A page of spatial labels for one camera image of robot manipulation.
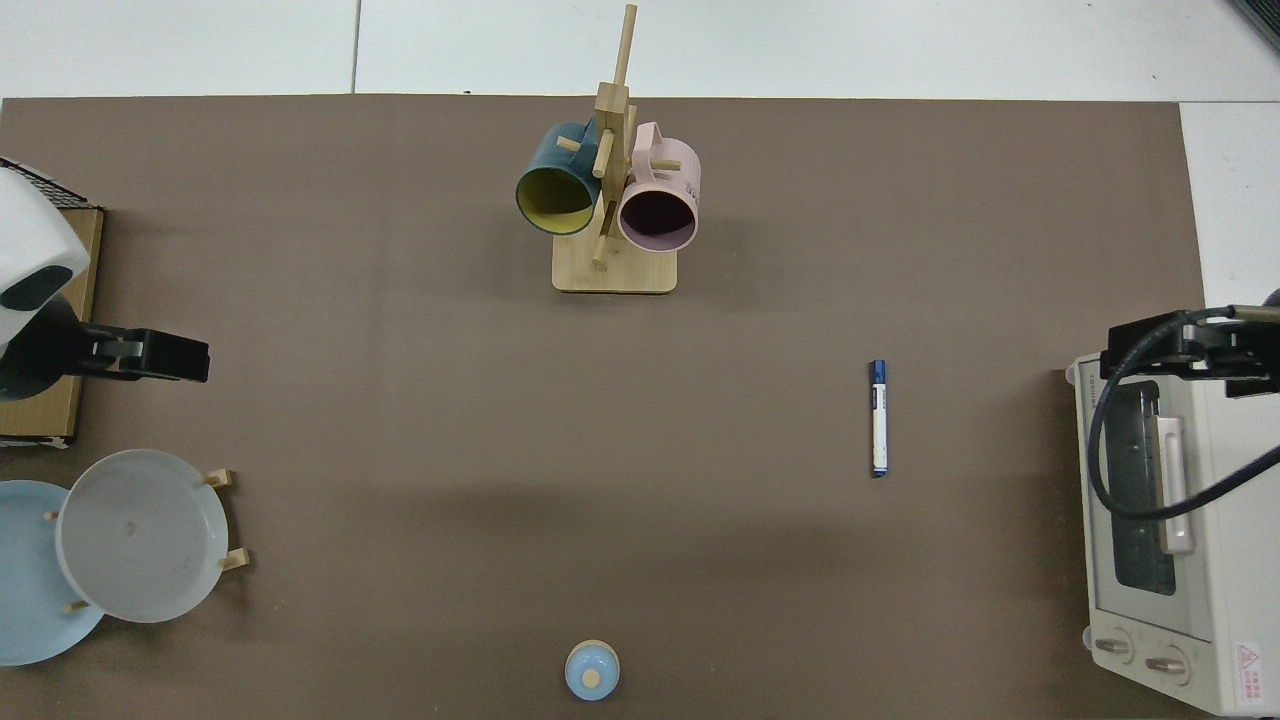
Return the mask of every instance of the plate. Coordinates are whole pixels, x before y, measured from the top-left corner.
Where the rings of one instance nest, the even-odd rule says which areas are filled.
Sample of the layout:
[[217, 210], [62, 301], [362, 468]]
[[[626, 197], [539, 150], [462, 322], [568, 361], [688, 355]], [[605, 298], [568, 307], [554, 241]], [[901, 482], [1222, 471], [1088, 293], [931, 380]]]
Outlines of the plate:
[[84, 639], [102, 611], [92, 605], [76, 612], [63, 607], [81, 600], [58, 566], [58, 511], [67, 491], [36, 480], [0, 482], [0, 665], [47, 660]]
[[58, 561], [108, 615], [161, 623], [205, 600], [227, 557], [227, 515], [205, 475], [156, 450], [95, 462], [58, 518]]

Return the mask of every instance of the wire rack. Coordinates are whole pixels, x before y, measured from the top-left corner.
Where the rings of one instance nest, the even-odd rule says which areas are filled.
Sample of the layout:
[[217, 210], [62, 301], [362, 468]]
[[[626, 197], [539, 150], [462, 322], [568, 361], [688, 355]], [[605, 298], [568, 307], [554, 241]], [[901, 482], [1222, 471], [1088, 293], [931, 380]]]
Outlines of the wire rack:
[[27, 178], [27, 182], [36, 186], [36, 190], [47, 197], [49, 201], [54, 204], [54, 208], [58, 208], [59, 210], [97, 208], [97, 205], [90, 202], [83, 195], [67, 190], [65, 187], [40, 174], [37, 170], [22, 165], [20, 163], [14, 163], [8, 158], [0, 158], [0, 168], [15, 172]]

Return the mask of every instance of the marker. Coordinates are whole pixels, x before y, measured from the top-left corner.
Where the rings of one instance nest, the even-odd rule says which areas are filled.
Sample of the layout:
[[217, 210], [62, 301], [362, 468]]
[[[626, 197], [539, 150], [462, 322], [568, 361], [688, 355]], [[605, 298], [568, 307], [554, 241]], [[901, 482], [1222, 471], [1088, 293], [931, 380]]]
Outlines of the marker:
[[888, 383], [884, 361], [872, 361], [872, 475], [888, 474]]

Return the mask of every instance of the wooden base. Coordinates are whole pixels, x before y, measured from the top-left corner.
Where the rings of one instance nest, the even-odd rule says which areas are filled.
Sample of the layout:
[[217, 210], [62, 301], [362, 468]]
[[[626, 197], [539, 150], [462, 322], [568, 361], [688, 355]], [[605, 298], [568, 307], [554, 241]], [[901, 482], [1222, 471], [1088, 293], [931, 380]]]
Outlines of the wooden base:
[[575, 234], [552, 236], [552, 284], [561, 292], [664, 295], [676, 290], [676, 254], [640, 250], [623, 238], [605, 240], [603, 263], [595, 249], [605, 213]]

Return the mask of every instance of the warning label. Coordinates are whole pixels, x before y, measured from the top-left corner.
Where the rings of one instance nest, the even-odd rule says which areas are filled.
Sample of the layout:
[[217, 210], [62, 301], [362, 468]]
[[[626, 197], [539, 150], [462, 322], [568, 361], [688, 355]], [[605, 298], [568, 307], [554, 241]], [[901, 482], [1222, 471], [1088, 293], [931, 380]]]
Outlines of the warning label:
[[1235, 670], [1240, 705], [1262, 705], [1262, 650], [1258, 643], [1235, 643]]

